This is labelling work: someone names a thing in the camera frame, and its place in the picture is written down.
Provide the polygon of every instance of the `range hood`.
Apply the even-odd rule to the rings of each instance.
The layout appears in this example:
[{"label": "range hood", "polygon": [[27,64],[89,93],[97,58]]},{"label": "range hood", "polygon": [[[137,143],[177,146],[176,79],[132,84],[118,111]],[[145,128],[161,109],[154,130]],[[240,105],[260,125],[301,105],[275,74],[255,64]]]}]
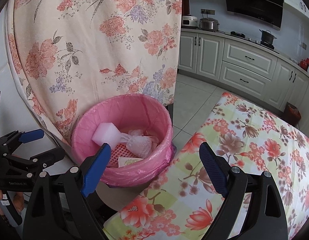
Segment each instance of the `range hood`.
[{"label": "range hood", "polygon": [[227,11],[281,28],[283,0],[226,0]]}]

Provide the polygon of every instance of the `plastic bag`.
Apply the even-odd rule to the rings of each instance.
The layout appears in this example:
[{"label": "plastic bag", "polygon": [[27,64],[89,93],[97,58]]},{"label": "plastic bag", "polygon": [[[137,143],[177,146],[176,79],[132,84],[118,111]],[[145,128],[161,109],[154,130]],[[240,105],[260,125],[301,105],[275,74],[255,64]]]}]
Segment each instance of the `plastic bag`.
[{"label": "plastic bag", "polygon": [[100,148],[91,138],[101,122],[112,122],[121,132],[141,129],[155,135],[159,143],[152,154],[125,167],[107,167],[101,181],[117,187],[133,187],[153,179],[173,155],[172,123],[167,109],[156,99],[143,94],[109,98],[90,108],[78,121],[72,135],[70,157],[80,165]]},{"label": "plastic bag", "polygon": [[128,134],[121,133],[121,143],[126,143],[126,148],[139,158],[147,158],[158,145],[155,136],[143,136],[142,130],[130,130]]}]

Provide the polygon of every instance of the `floral cloth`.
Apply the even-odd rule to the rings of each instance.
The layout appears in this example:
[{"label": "floral cloth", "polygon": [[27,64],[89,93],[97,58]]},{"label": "floral cloth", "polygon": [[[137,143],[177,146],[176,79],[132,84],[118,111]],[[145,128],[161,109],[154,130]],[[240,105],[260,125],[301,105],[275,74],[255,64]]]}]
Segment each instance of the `floral cloth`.
[{"label": "floral cloth", "polygon": [[7,45],[22,97],[71,143],[78,118],[107,98],[173,103],[181,0],[10,0]]},{"label": "floral cloth", "polygon": [[[289,239],[300,230],[309,216],[309,139],[274,114],[223,93],[170,165],[105,223],[109,239],[202,238],[224,200],[200,161],[204,141],[245,173],[270,171],[285,208]],[[245,195],[229,237],[240,232],[250,197],[251,193]]]}]

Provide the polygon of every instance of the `pink plastic bag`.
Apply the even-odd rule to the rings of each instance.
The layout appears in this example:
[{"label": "pink plastic bag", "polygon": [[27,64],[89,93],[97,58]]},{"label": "pink plastic bag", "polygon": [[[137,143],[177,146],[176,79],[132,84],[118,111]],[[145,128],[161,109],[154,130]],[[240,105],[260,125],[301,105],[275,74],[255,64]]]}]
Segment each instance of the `pink plastic bag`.
[{"label": "pink plastic bag", "polygon": [[142,94],[109,98],[89,109],[72,135],[73,159],[80,165],[100,148],[91,138],[101,122],[112,122],[120,132],[142,129],[156,136],[159,145],[144,160],[120,168],[107,167],[101,181],[111,186],[132,187],[153,179],[172,158],[172,123],[167,109],[156,99]]}]

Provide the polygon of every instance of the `blue gripper pad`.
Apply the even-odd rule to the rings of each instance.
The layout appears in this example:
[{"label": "blue gripper pad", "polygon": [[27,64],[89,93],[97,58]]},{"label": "blue gripper pad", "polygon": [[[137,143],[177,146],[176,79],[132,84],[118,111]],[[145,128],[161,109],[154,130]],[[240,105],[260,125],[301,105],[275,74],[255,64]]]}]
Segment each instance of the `blue gripper pad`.
[{"label": "blue gripper pad", "polygon": [[[99,151],[94,155],[87,157],[80,166],[84,182],[81,188],[81,194],[87,197],[90,193],[94,192],[99,180],[106,169],[111,157],[111,148],[109,144],[104,143]],[[85,171],[85,164],[89,164],[87,171]]]},{"label": "blue gripper pad", "polygon": [[41,138],[43,138],[45,135],[45,133],[41,130],[33,130],[30,132],[25,132],[23,133],[20,137],[19,137],[19,141],[22,143],[28,143],[28,142],[32,142],[35,140],[39,140]]},{"label": "blue gripper pad", "polygon": [[216,155],[207,143],[202,143],[199,148],[199,157],[208,173],[208,176],[216,189],[216,192],[223,197],[227,197],[229,191],[227,189],[227,177],[219,167],[215,158]]}]

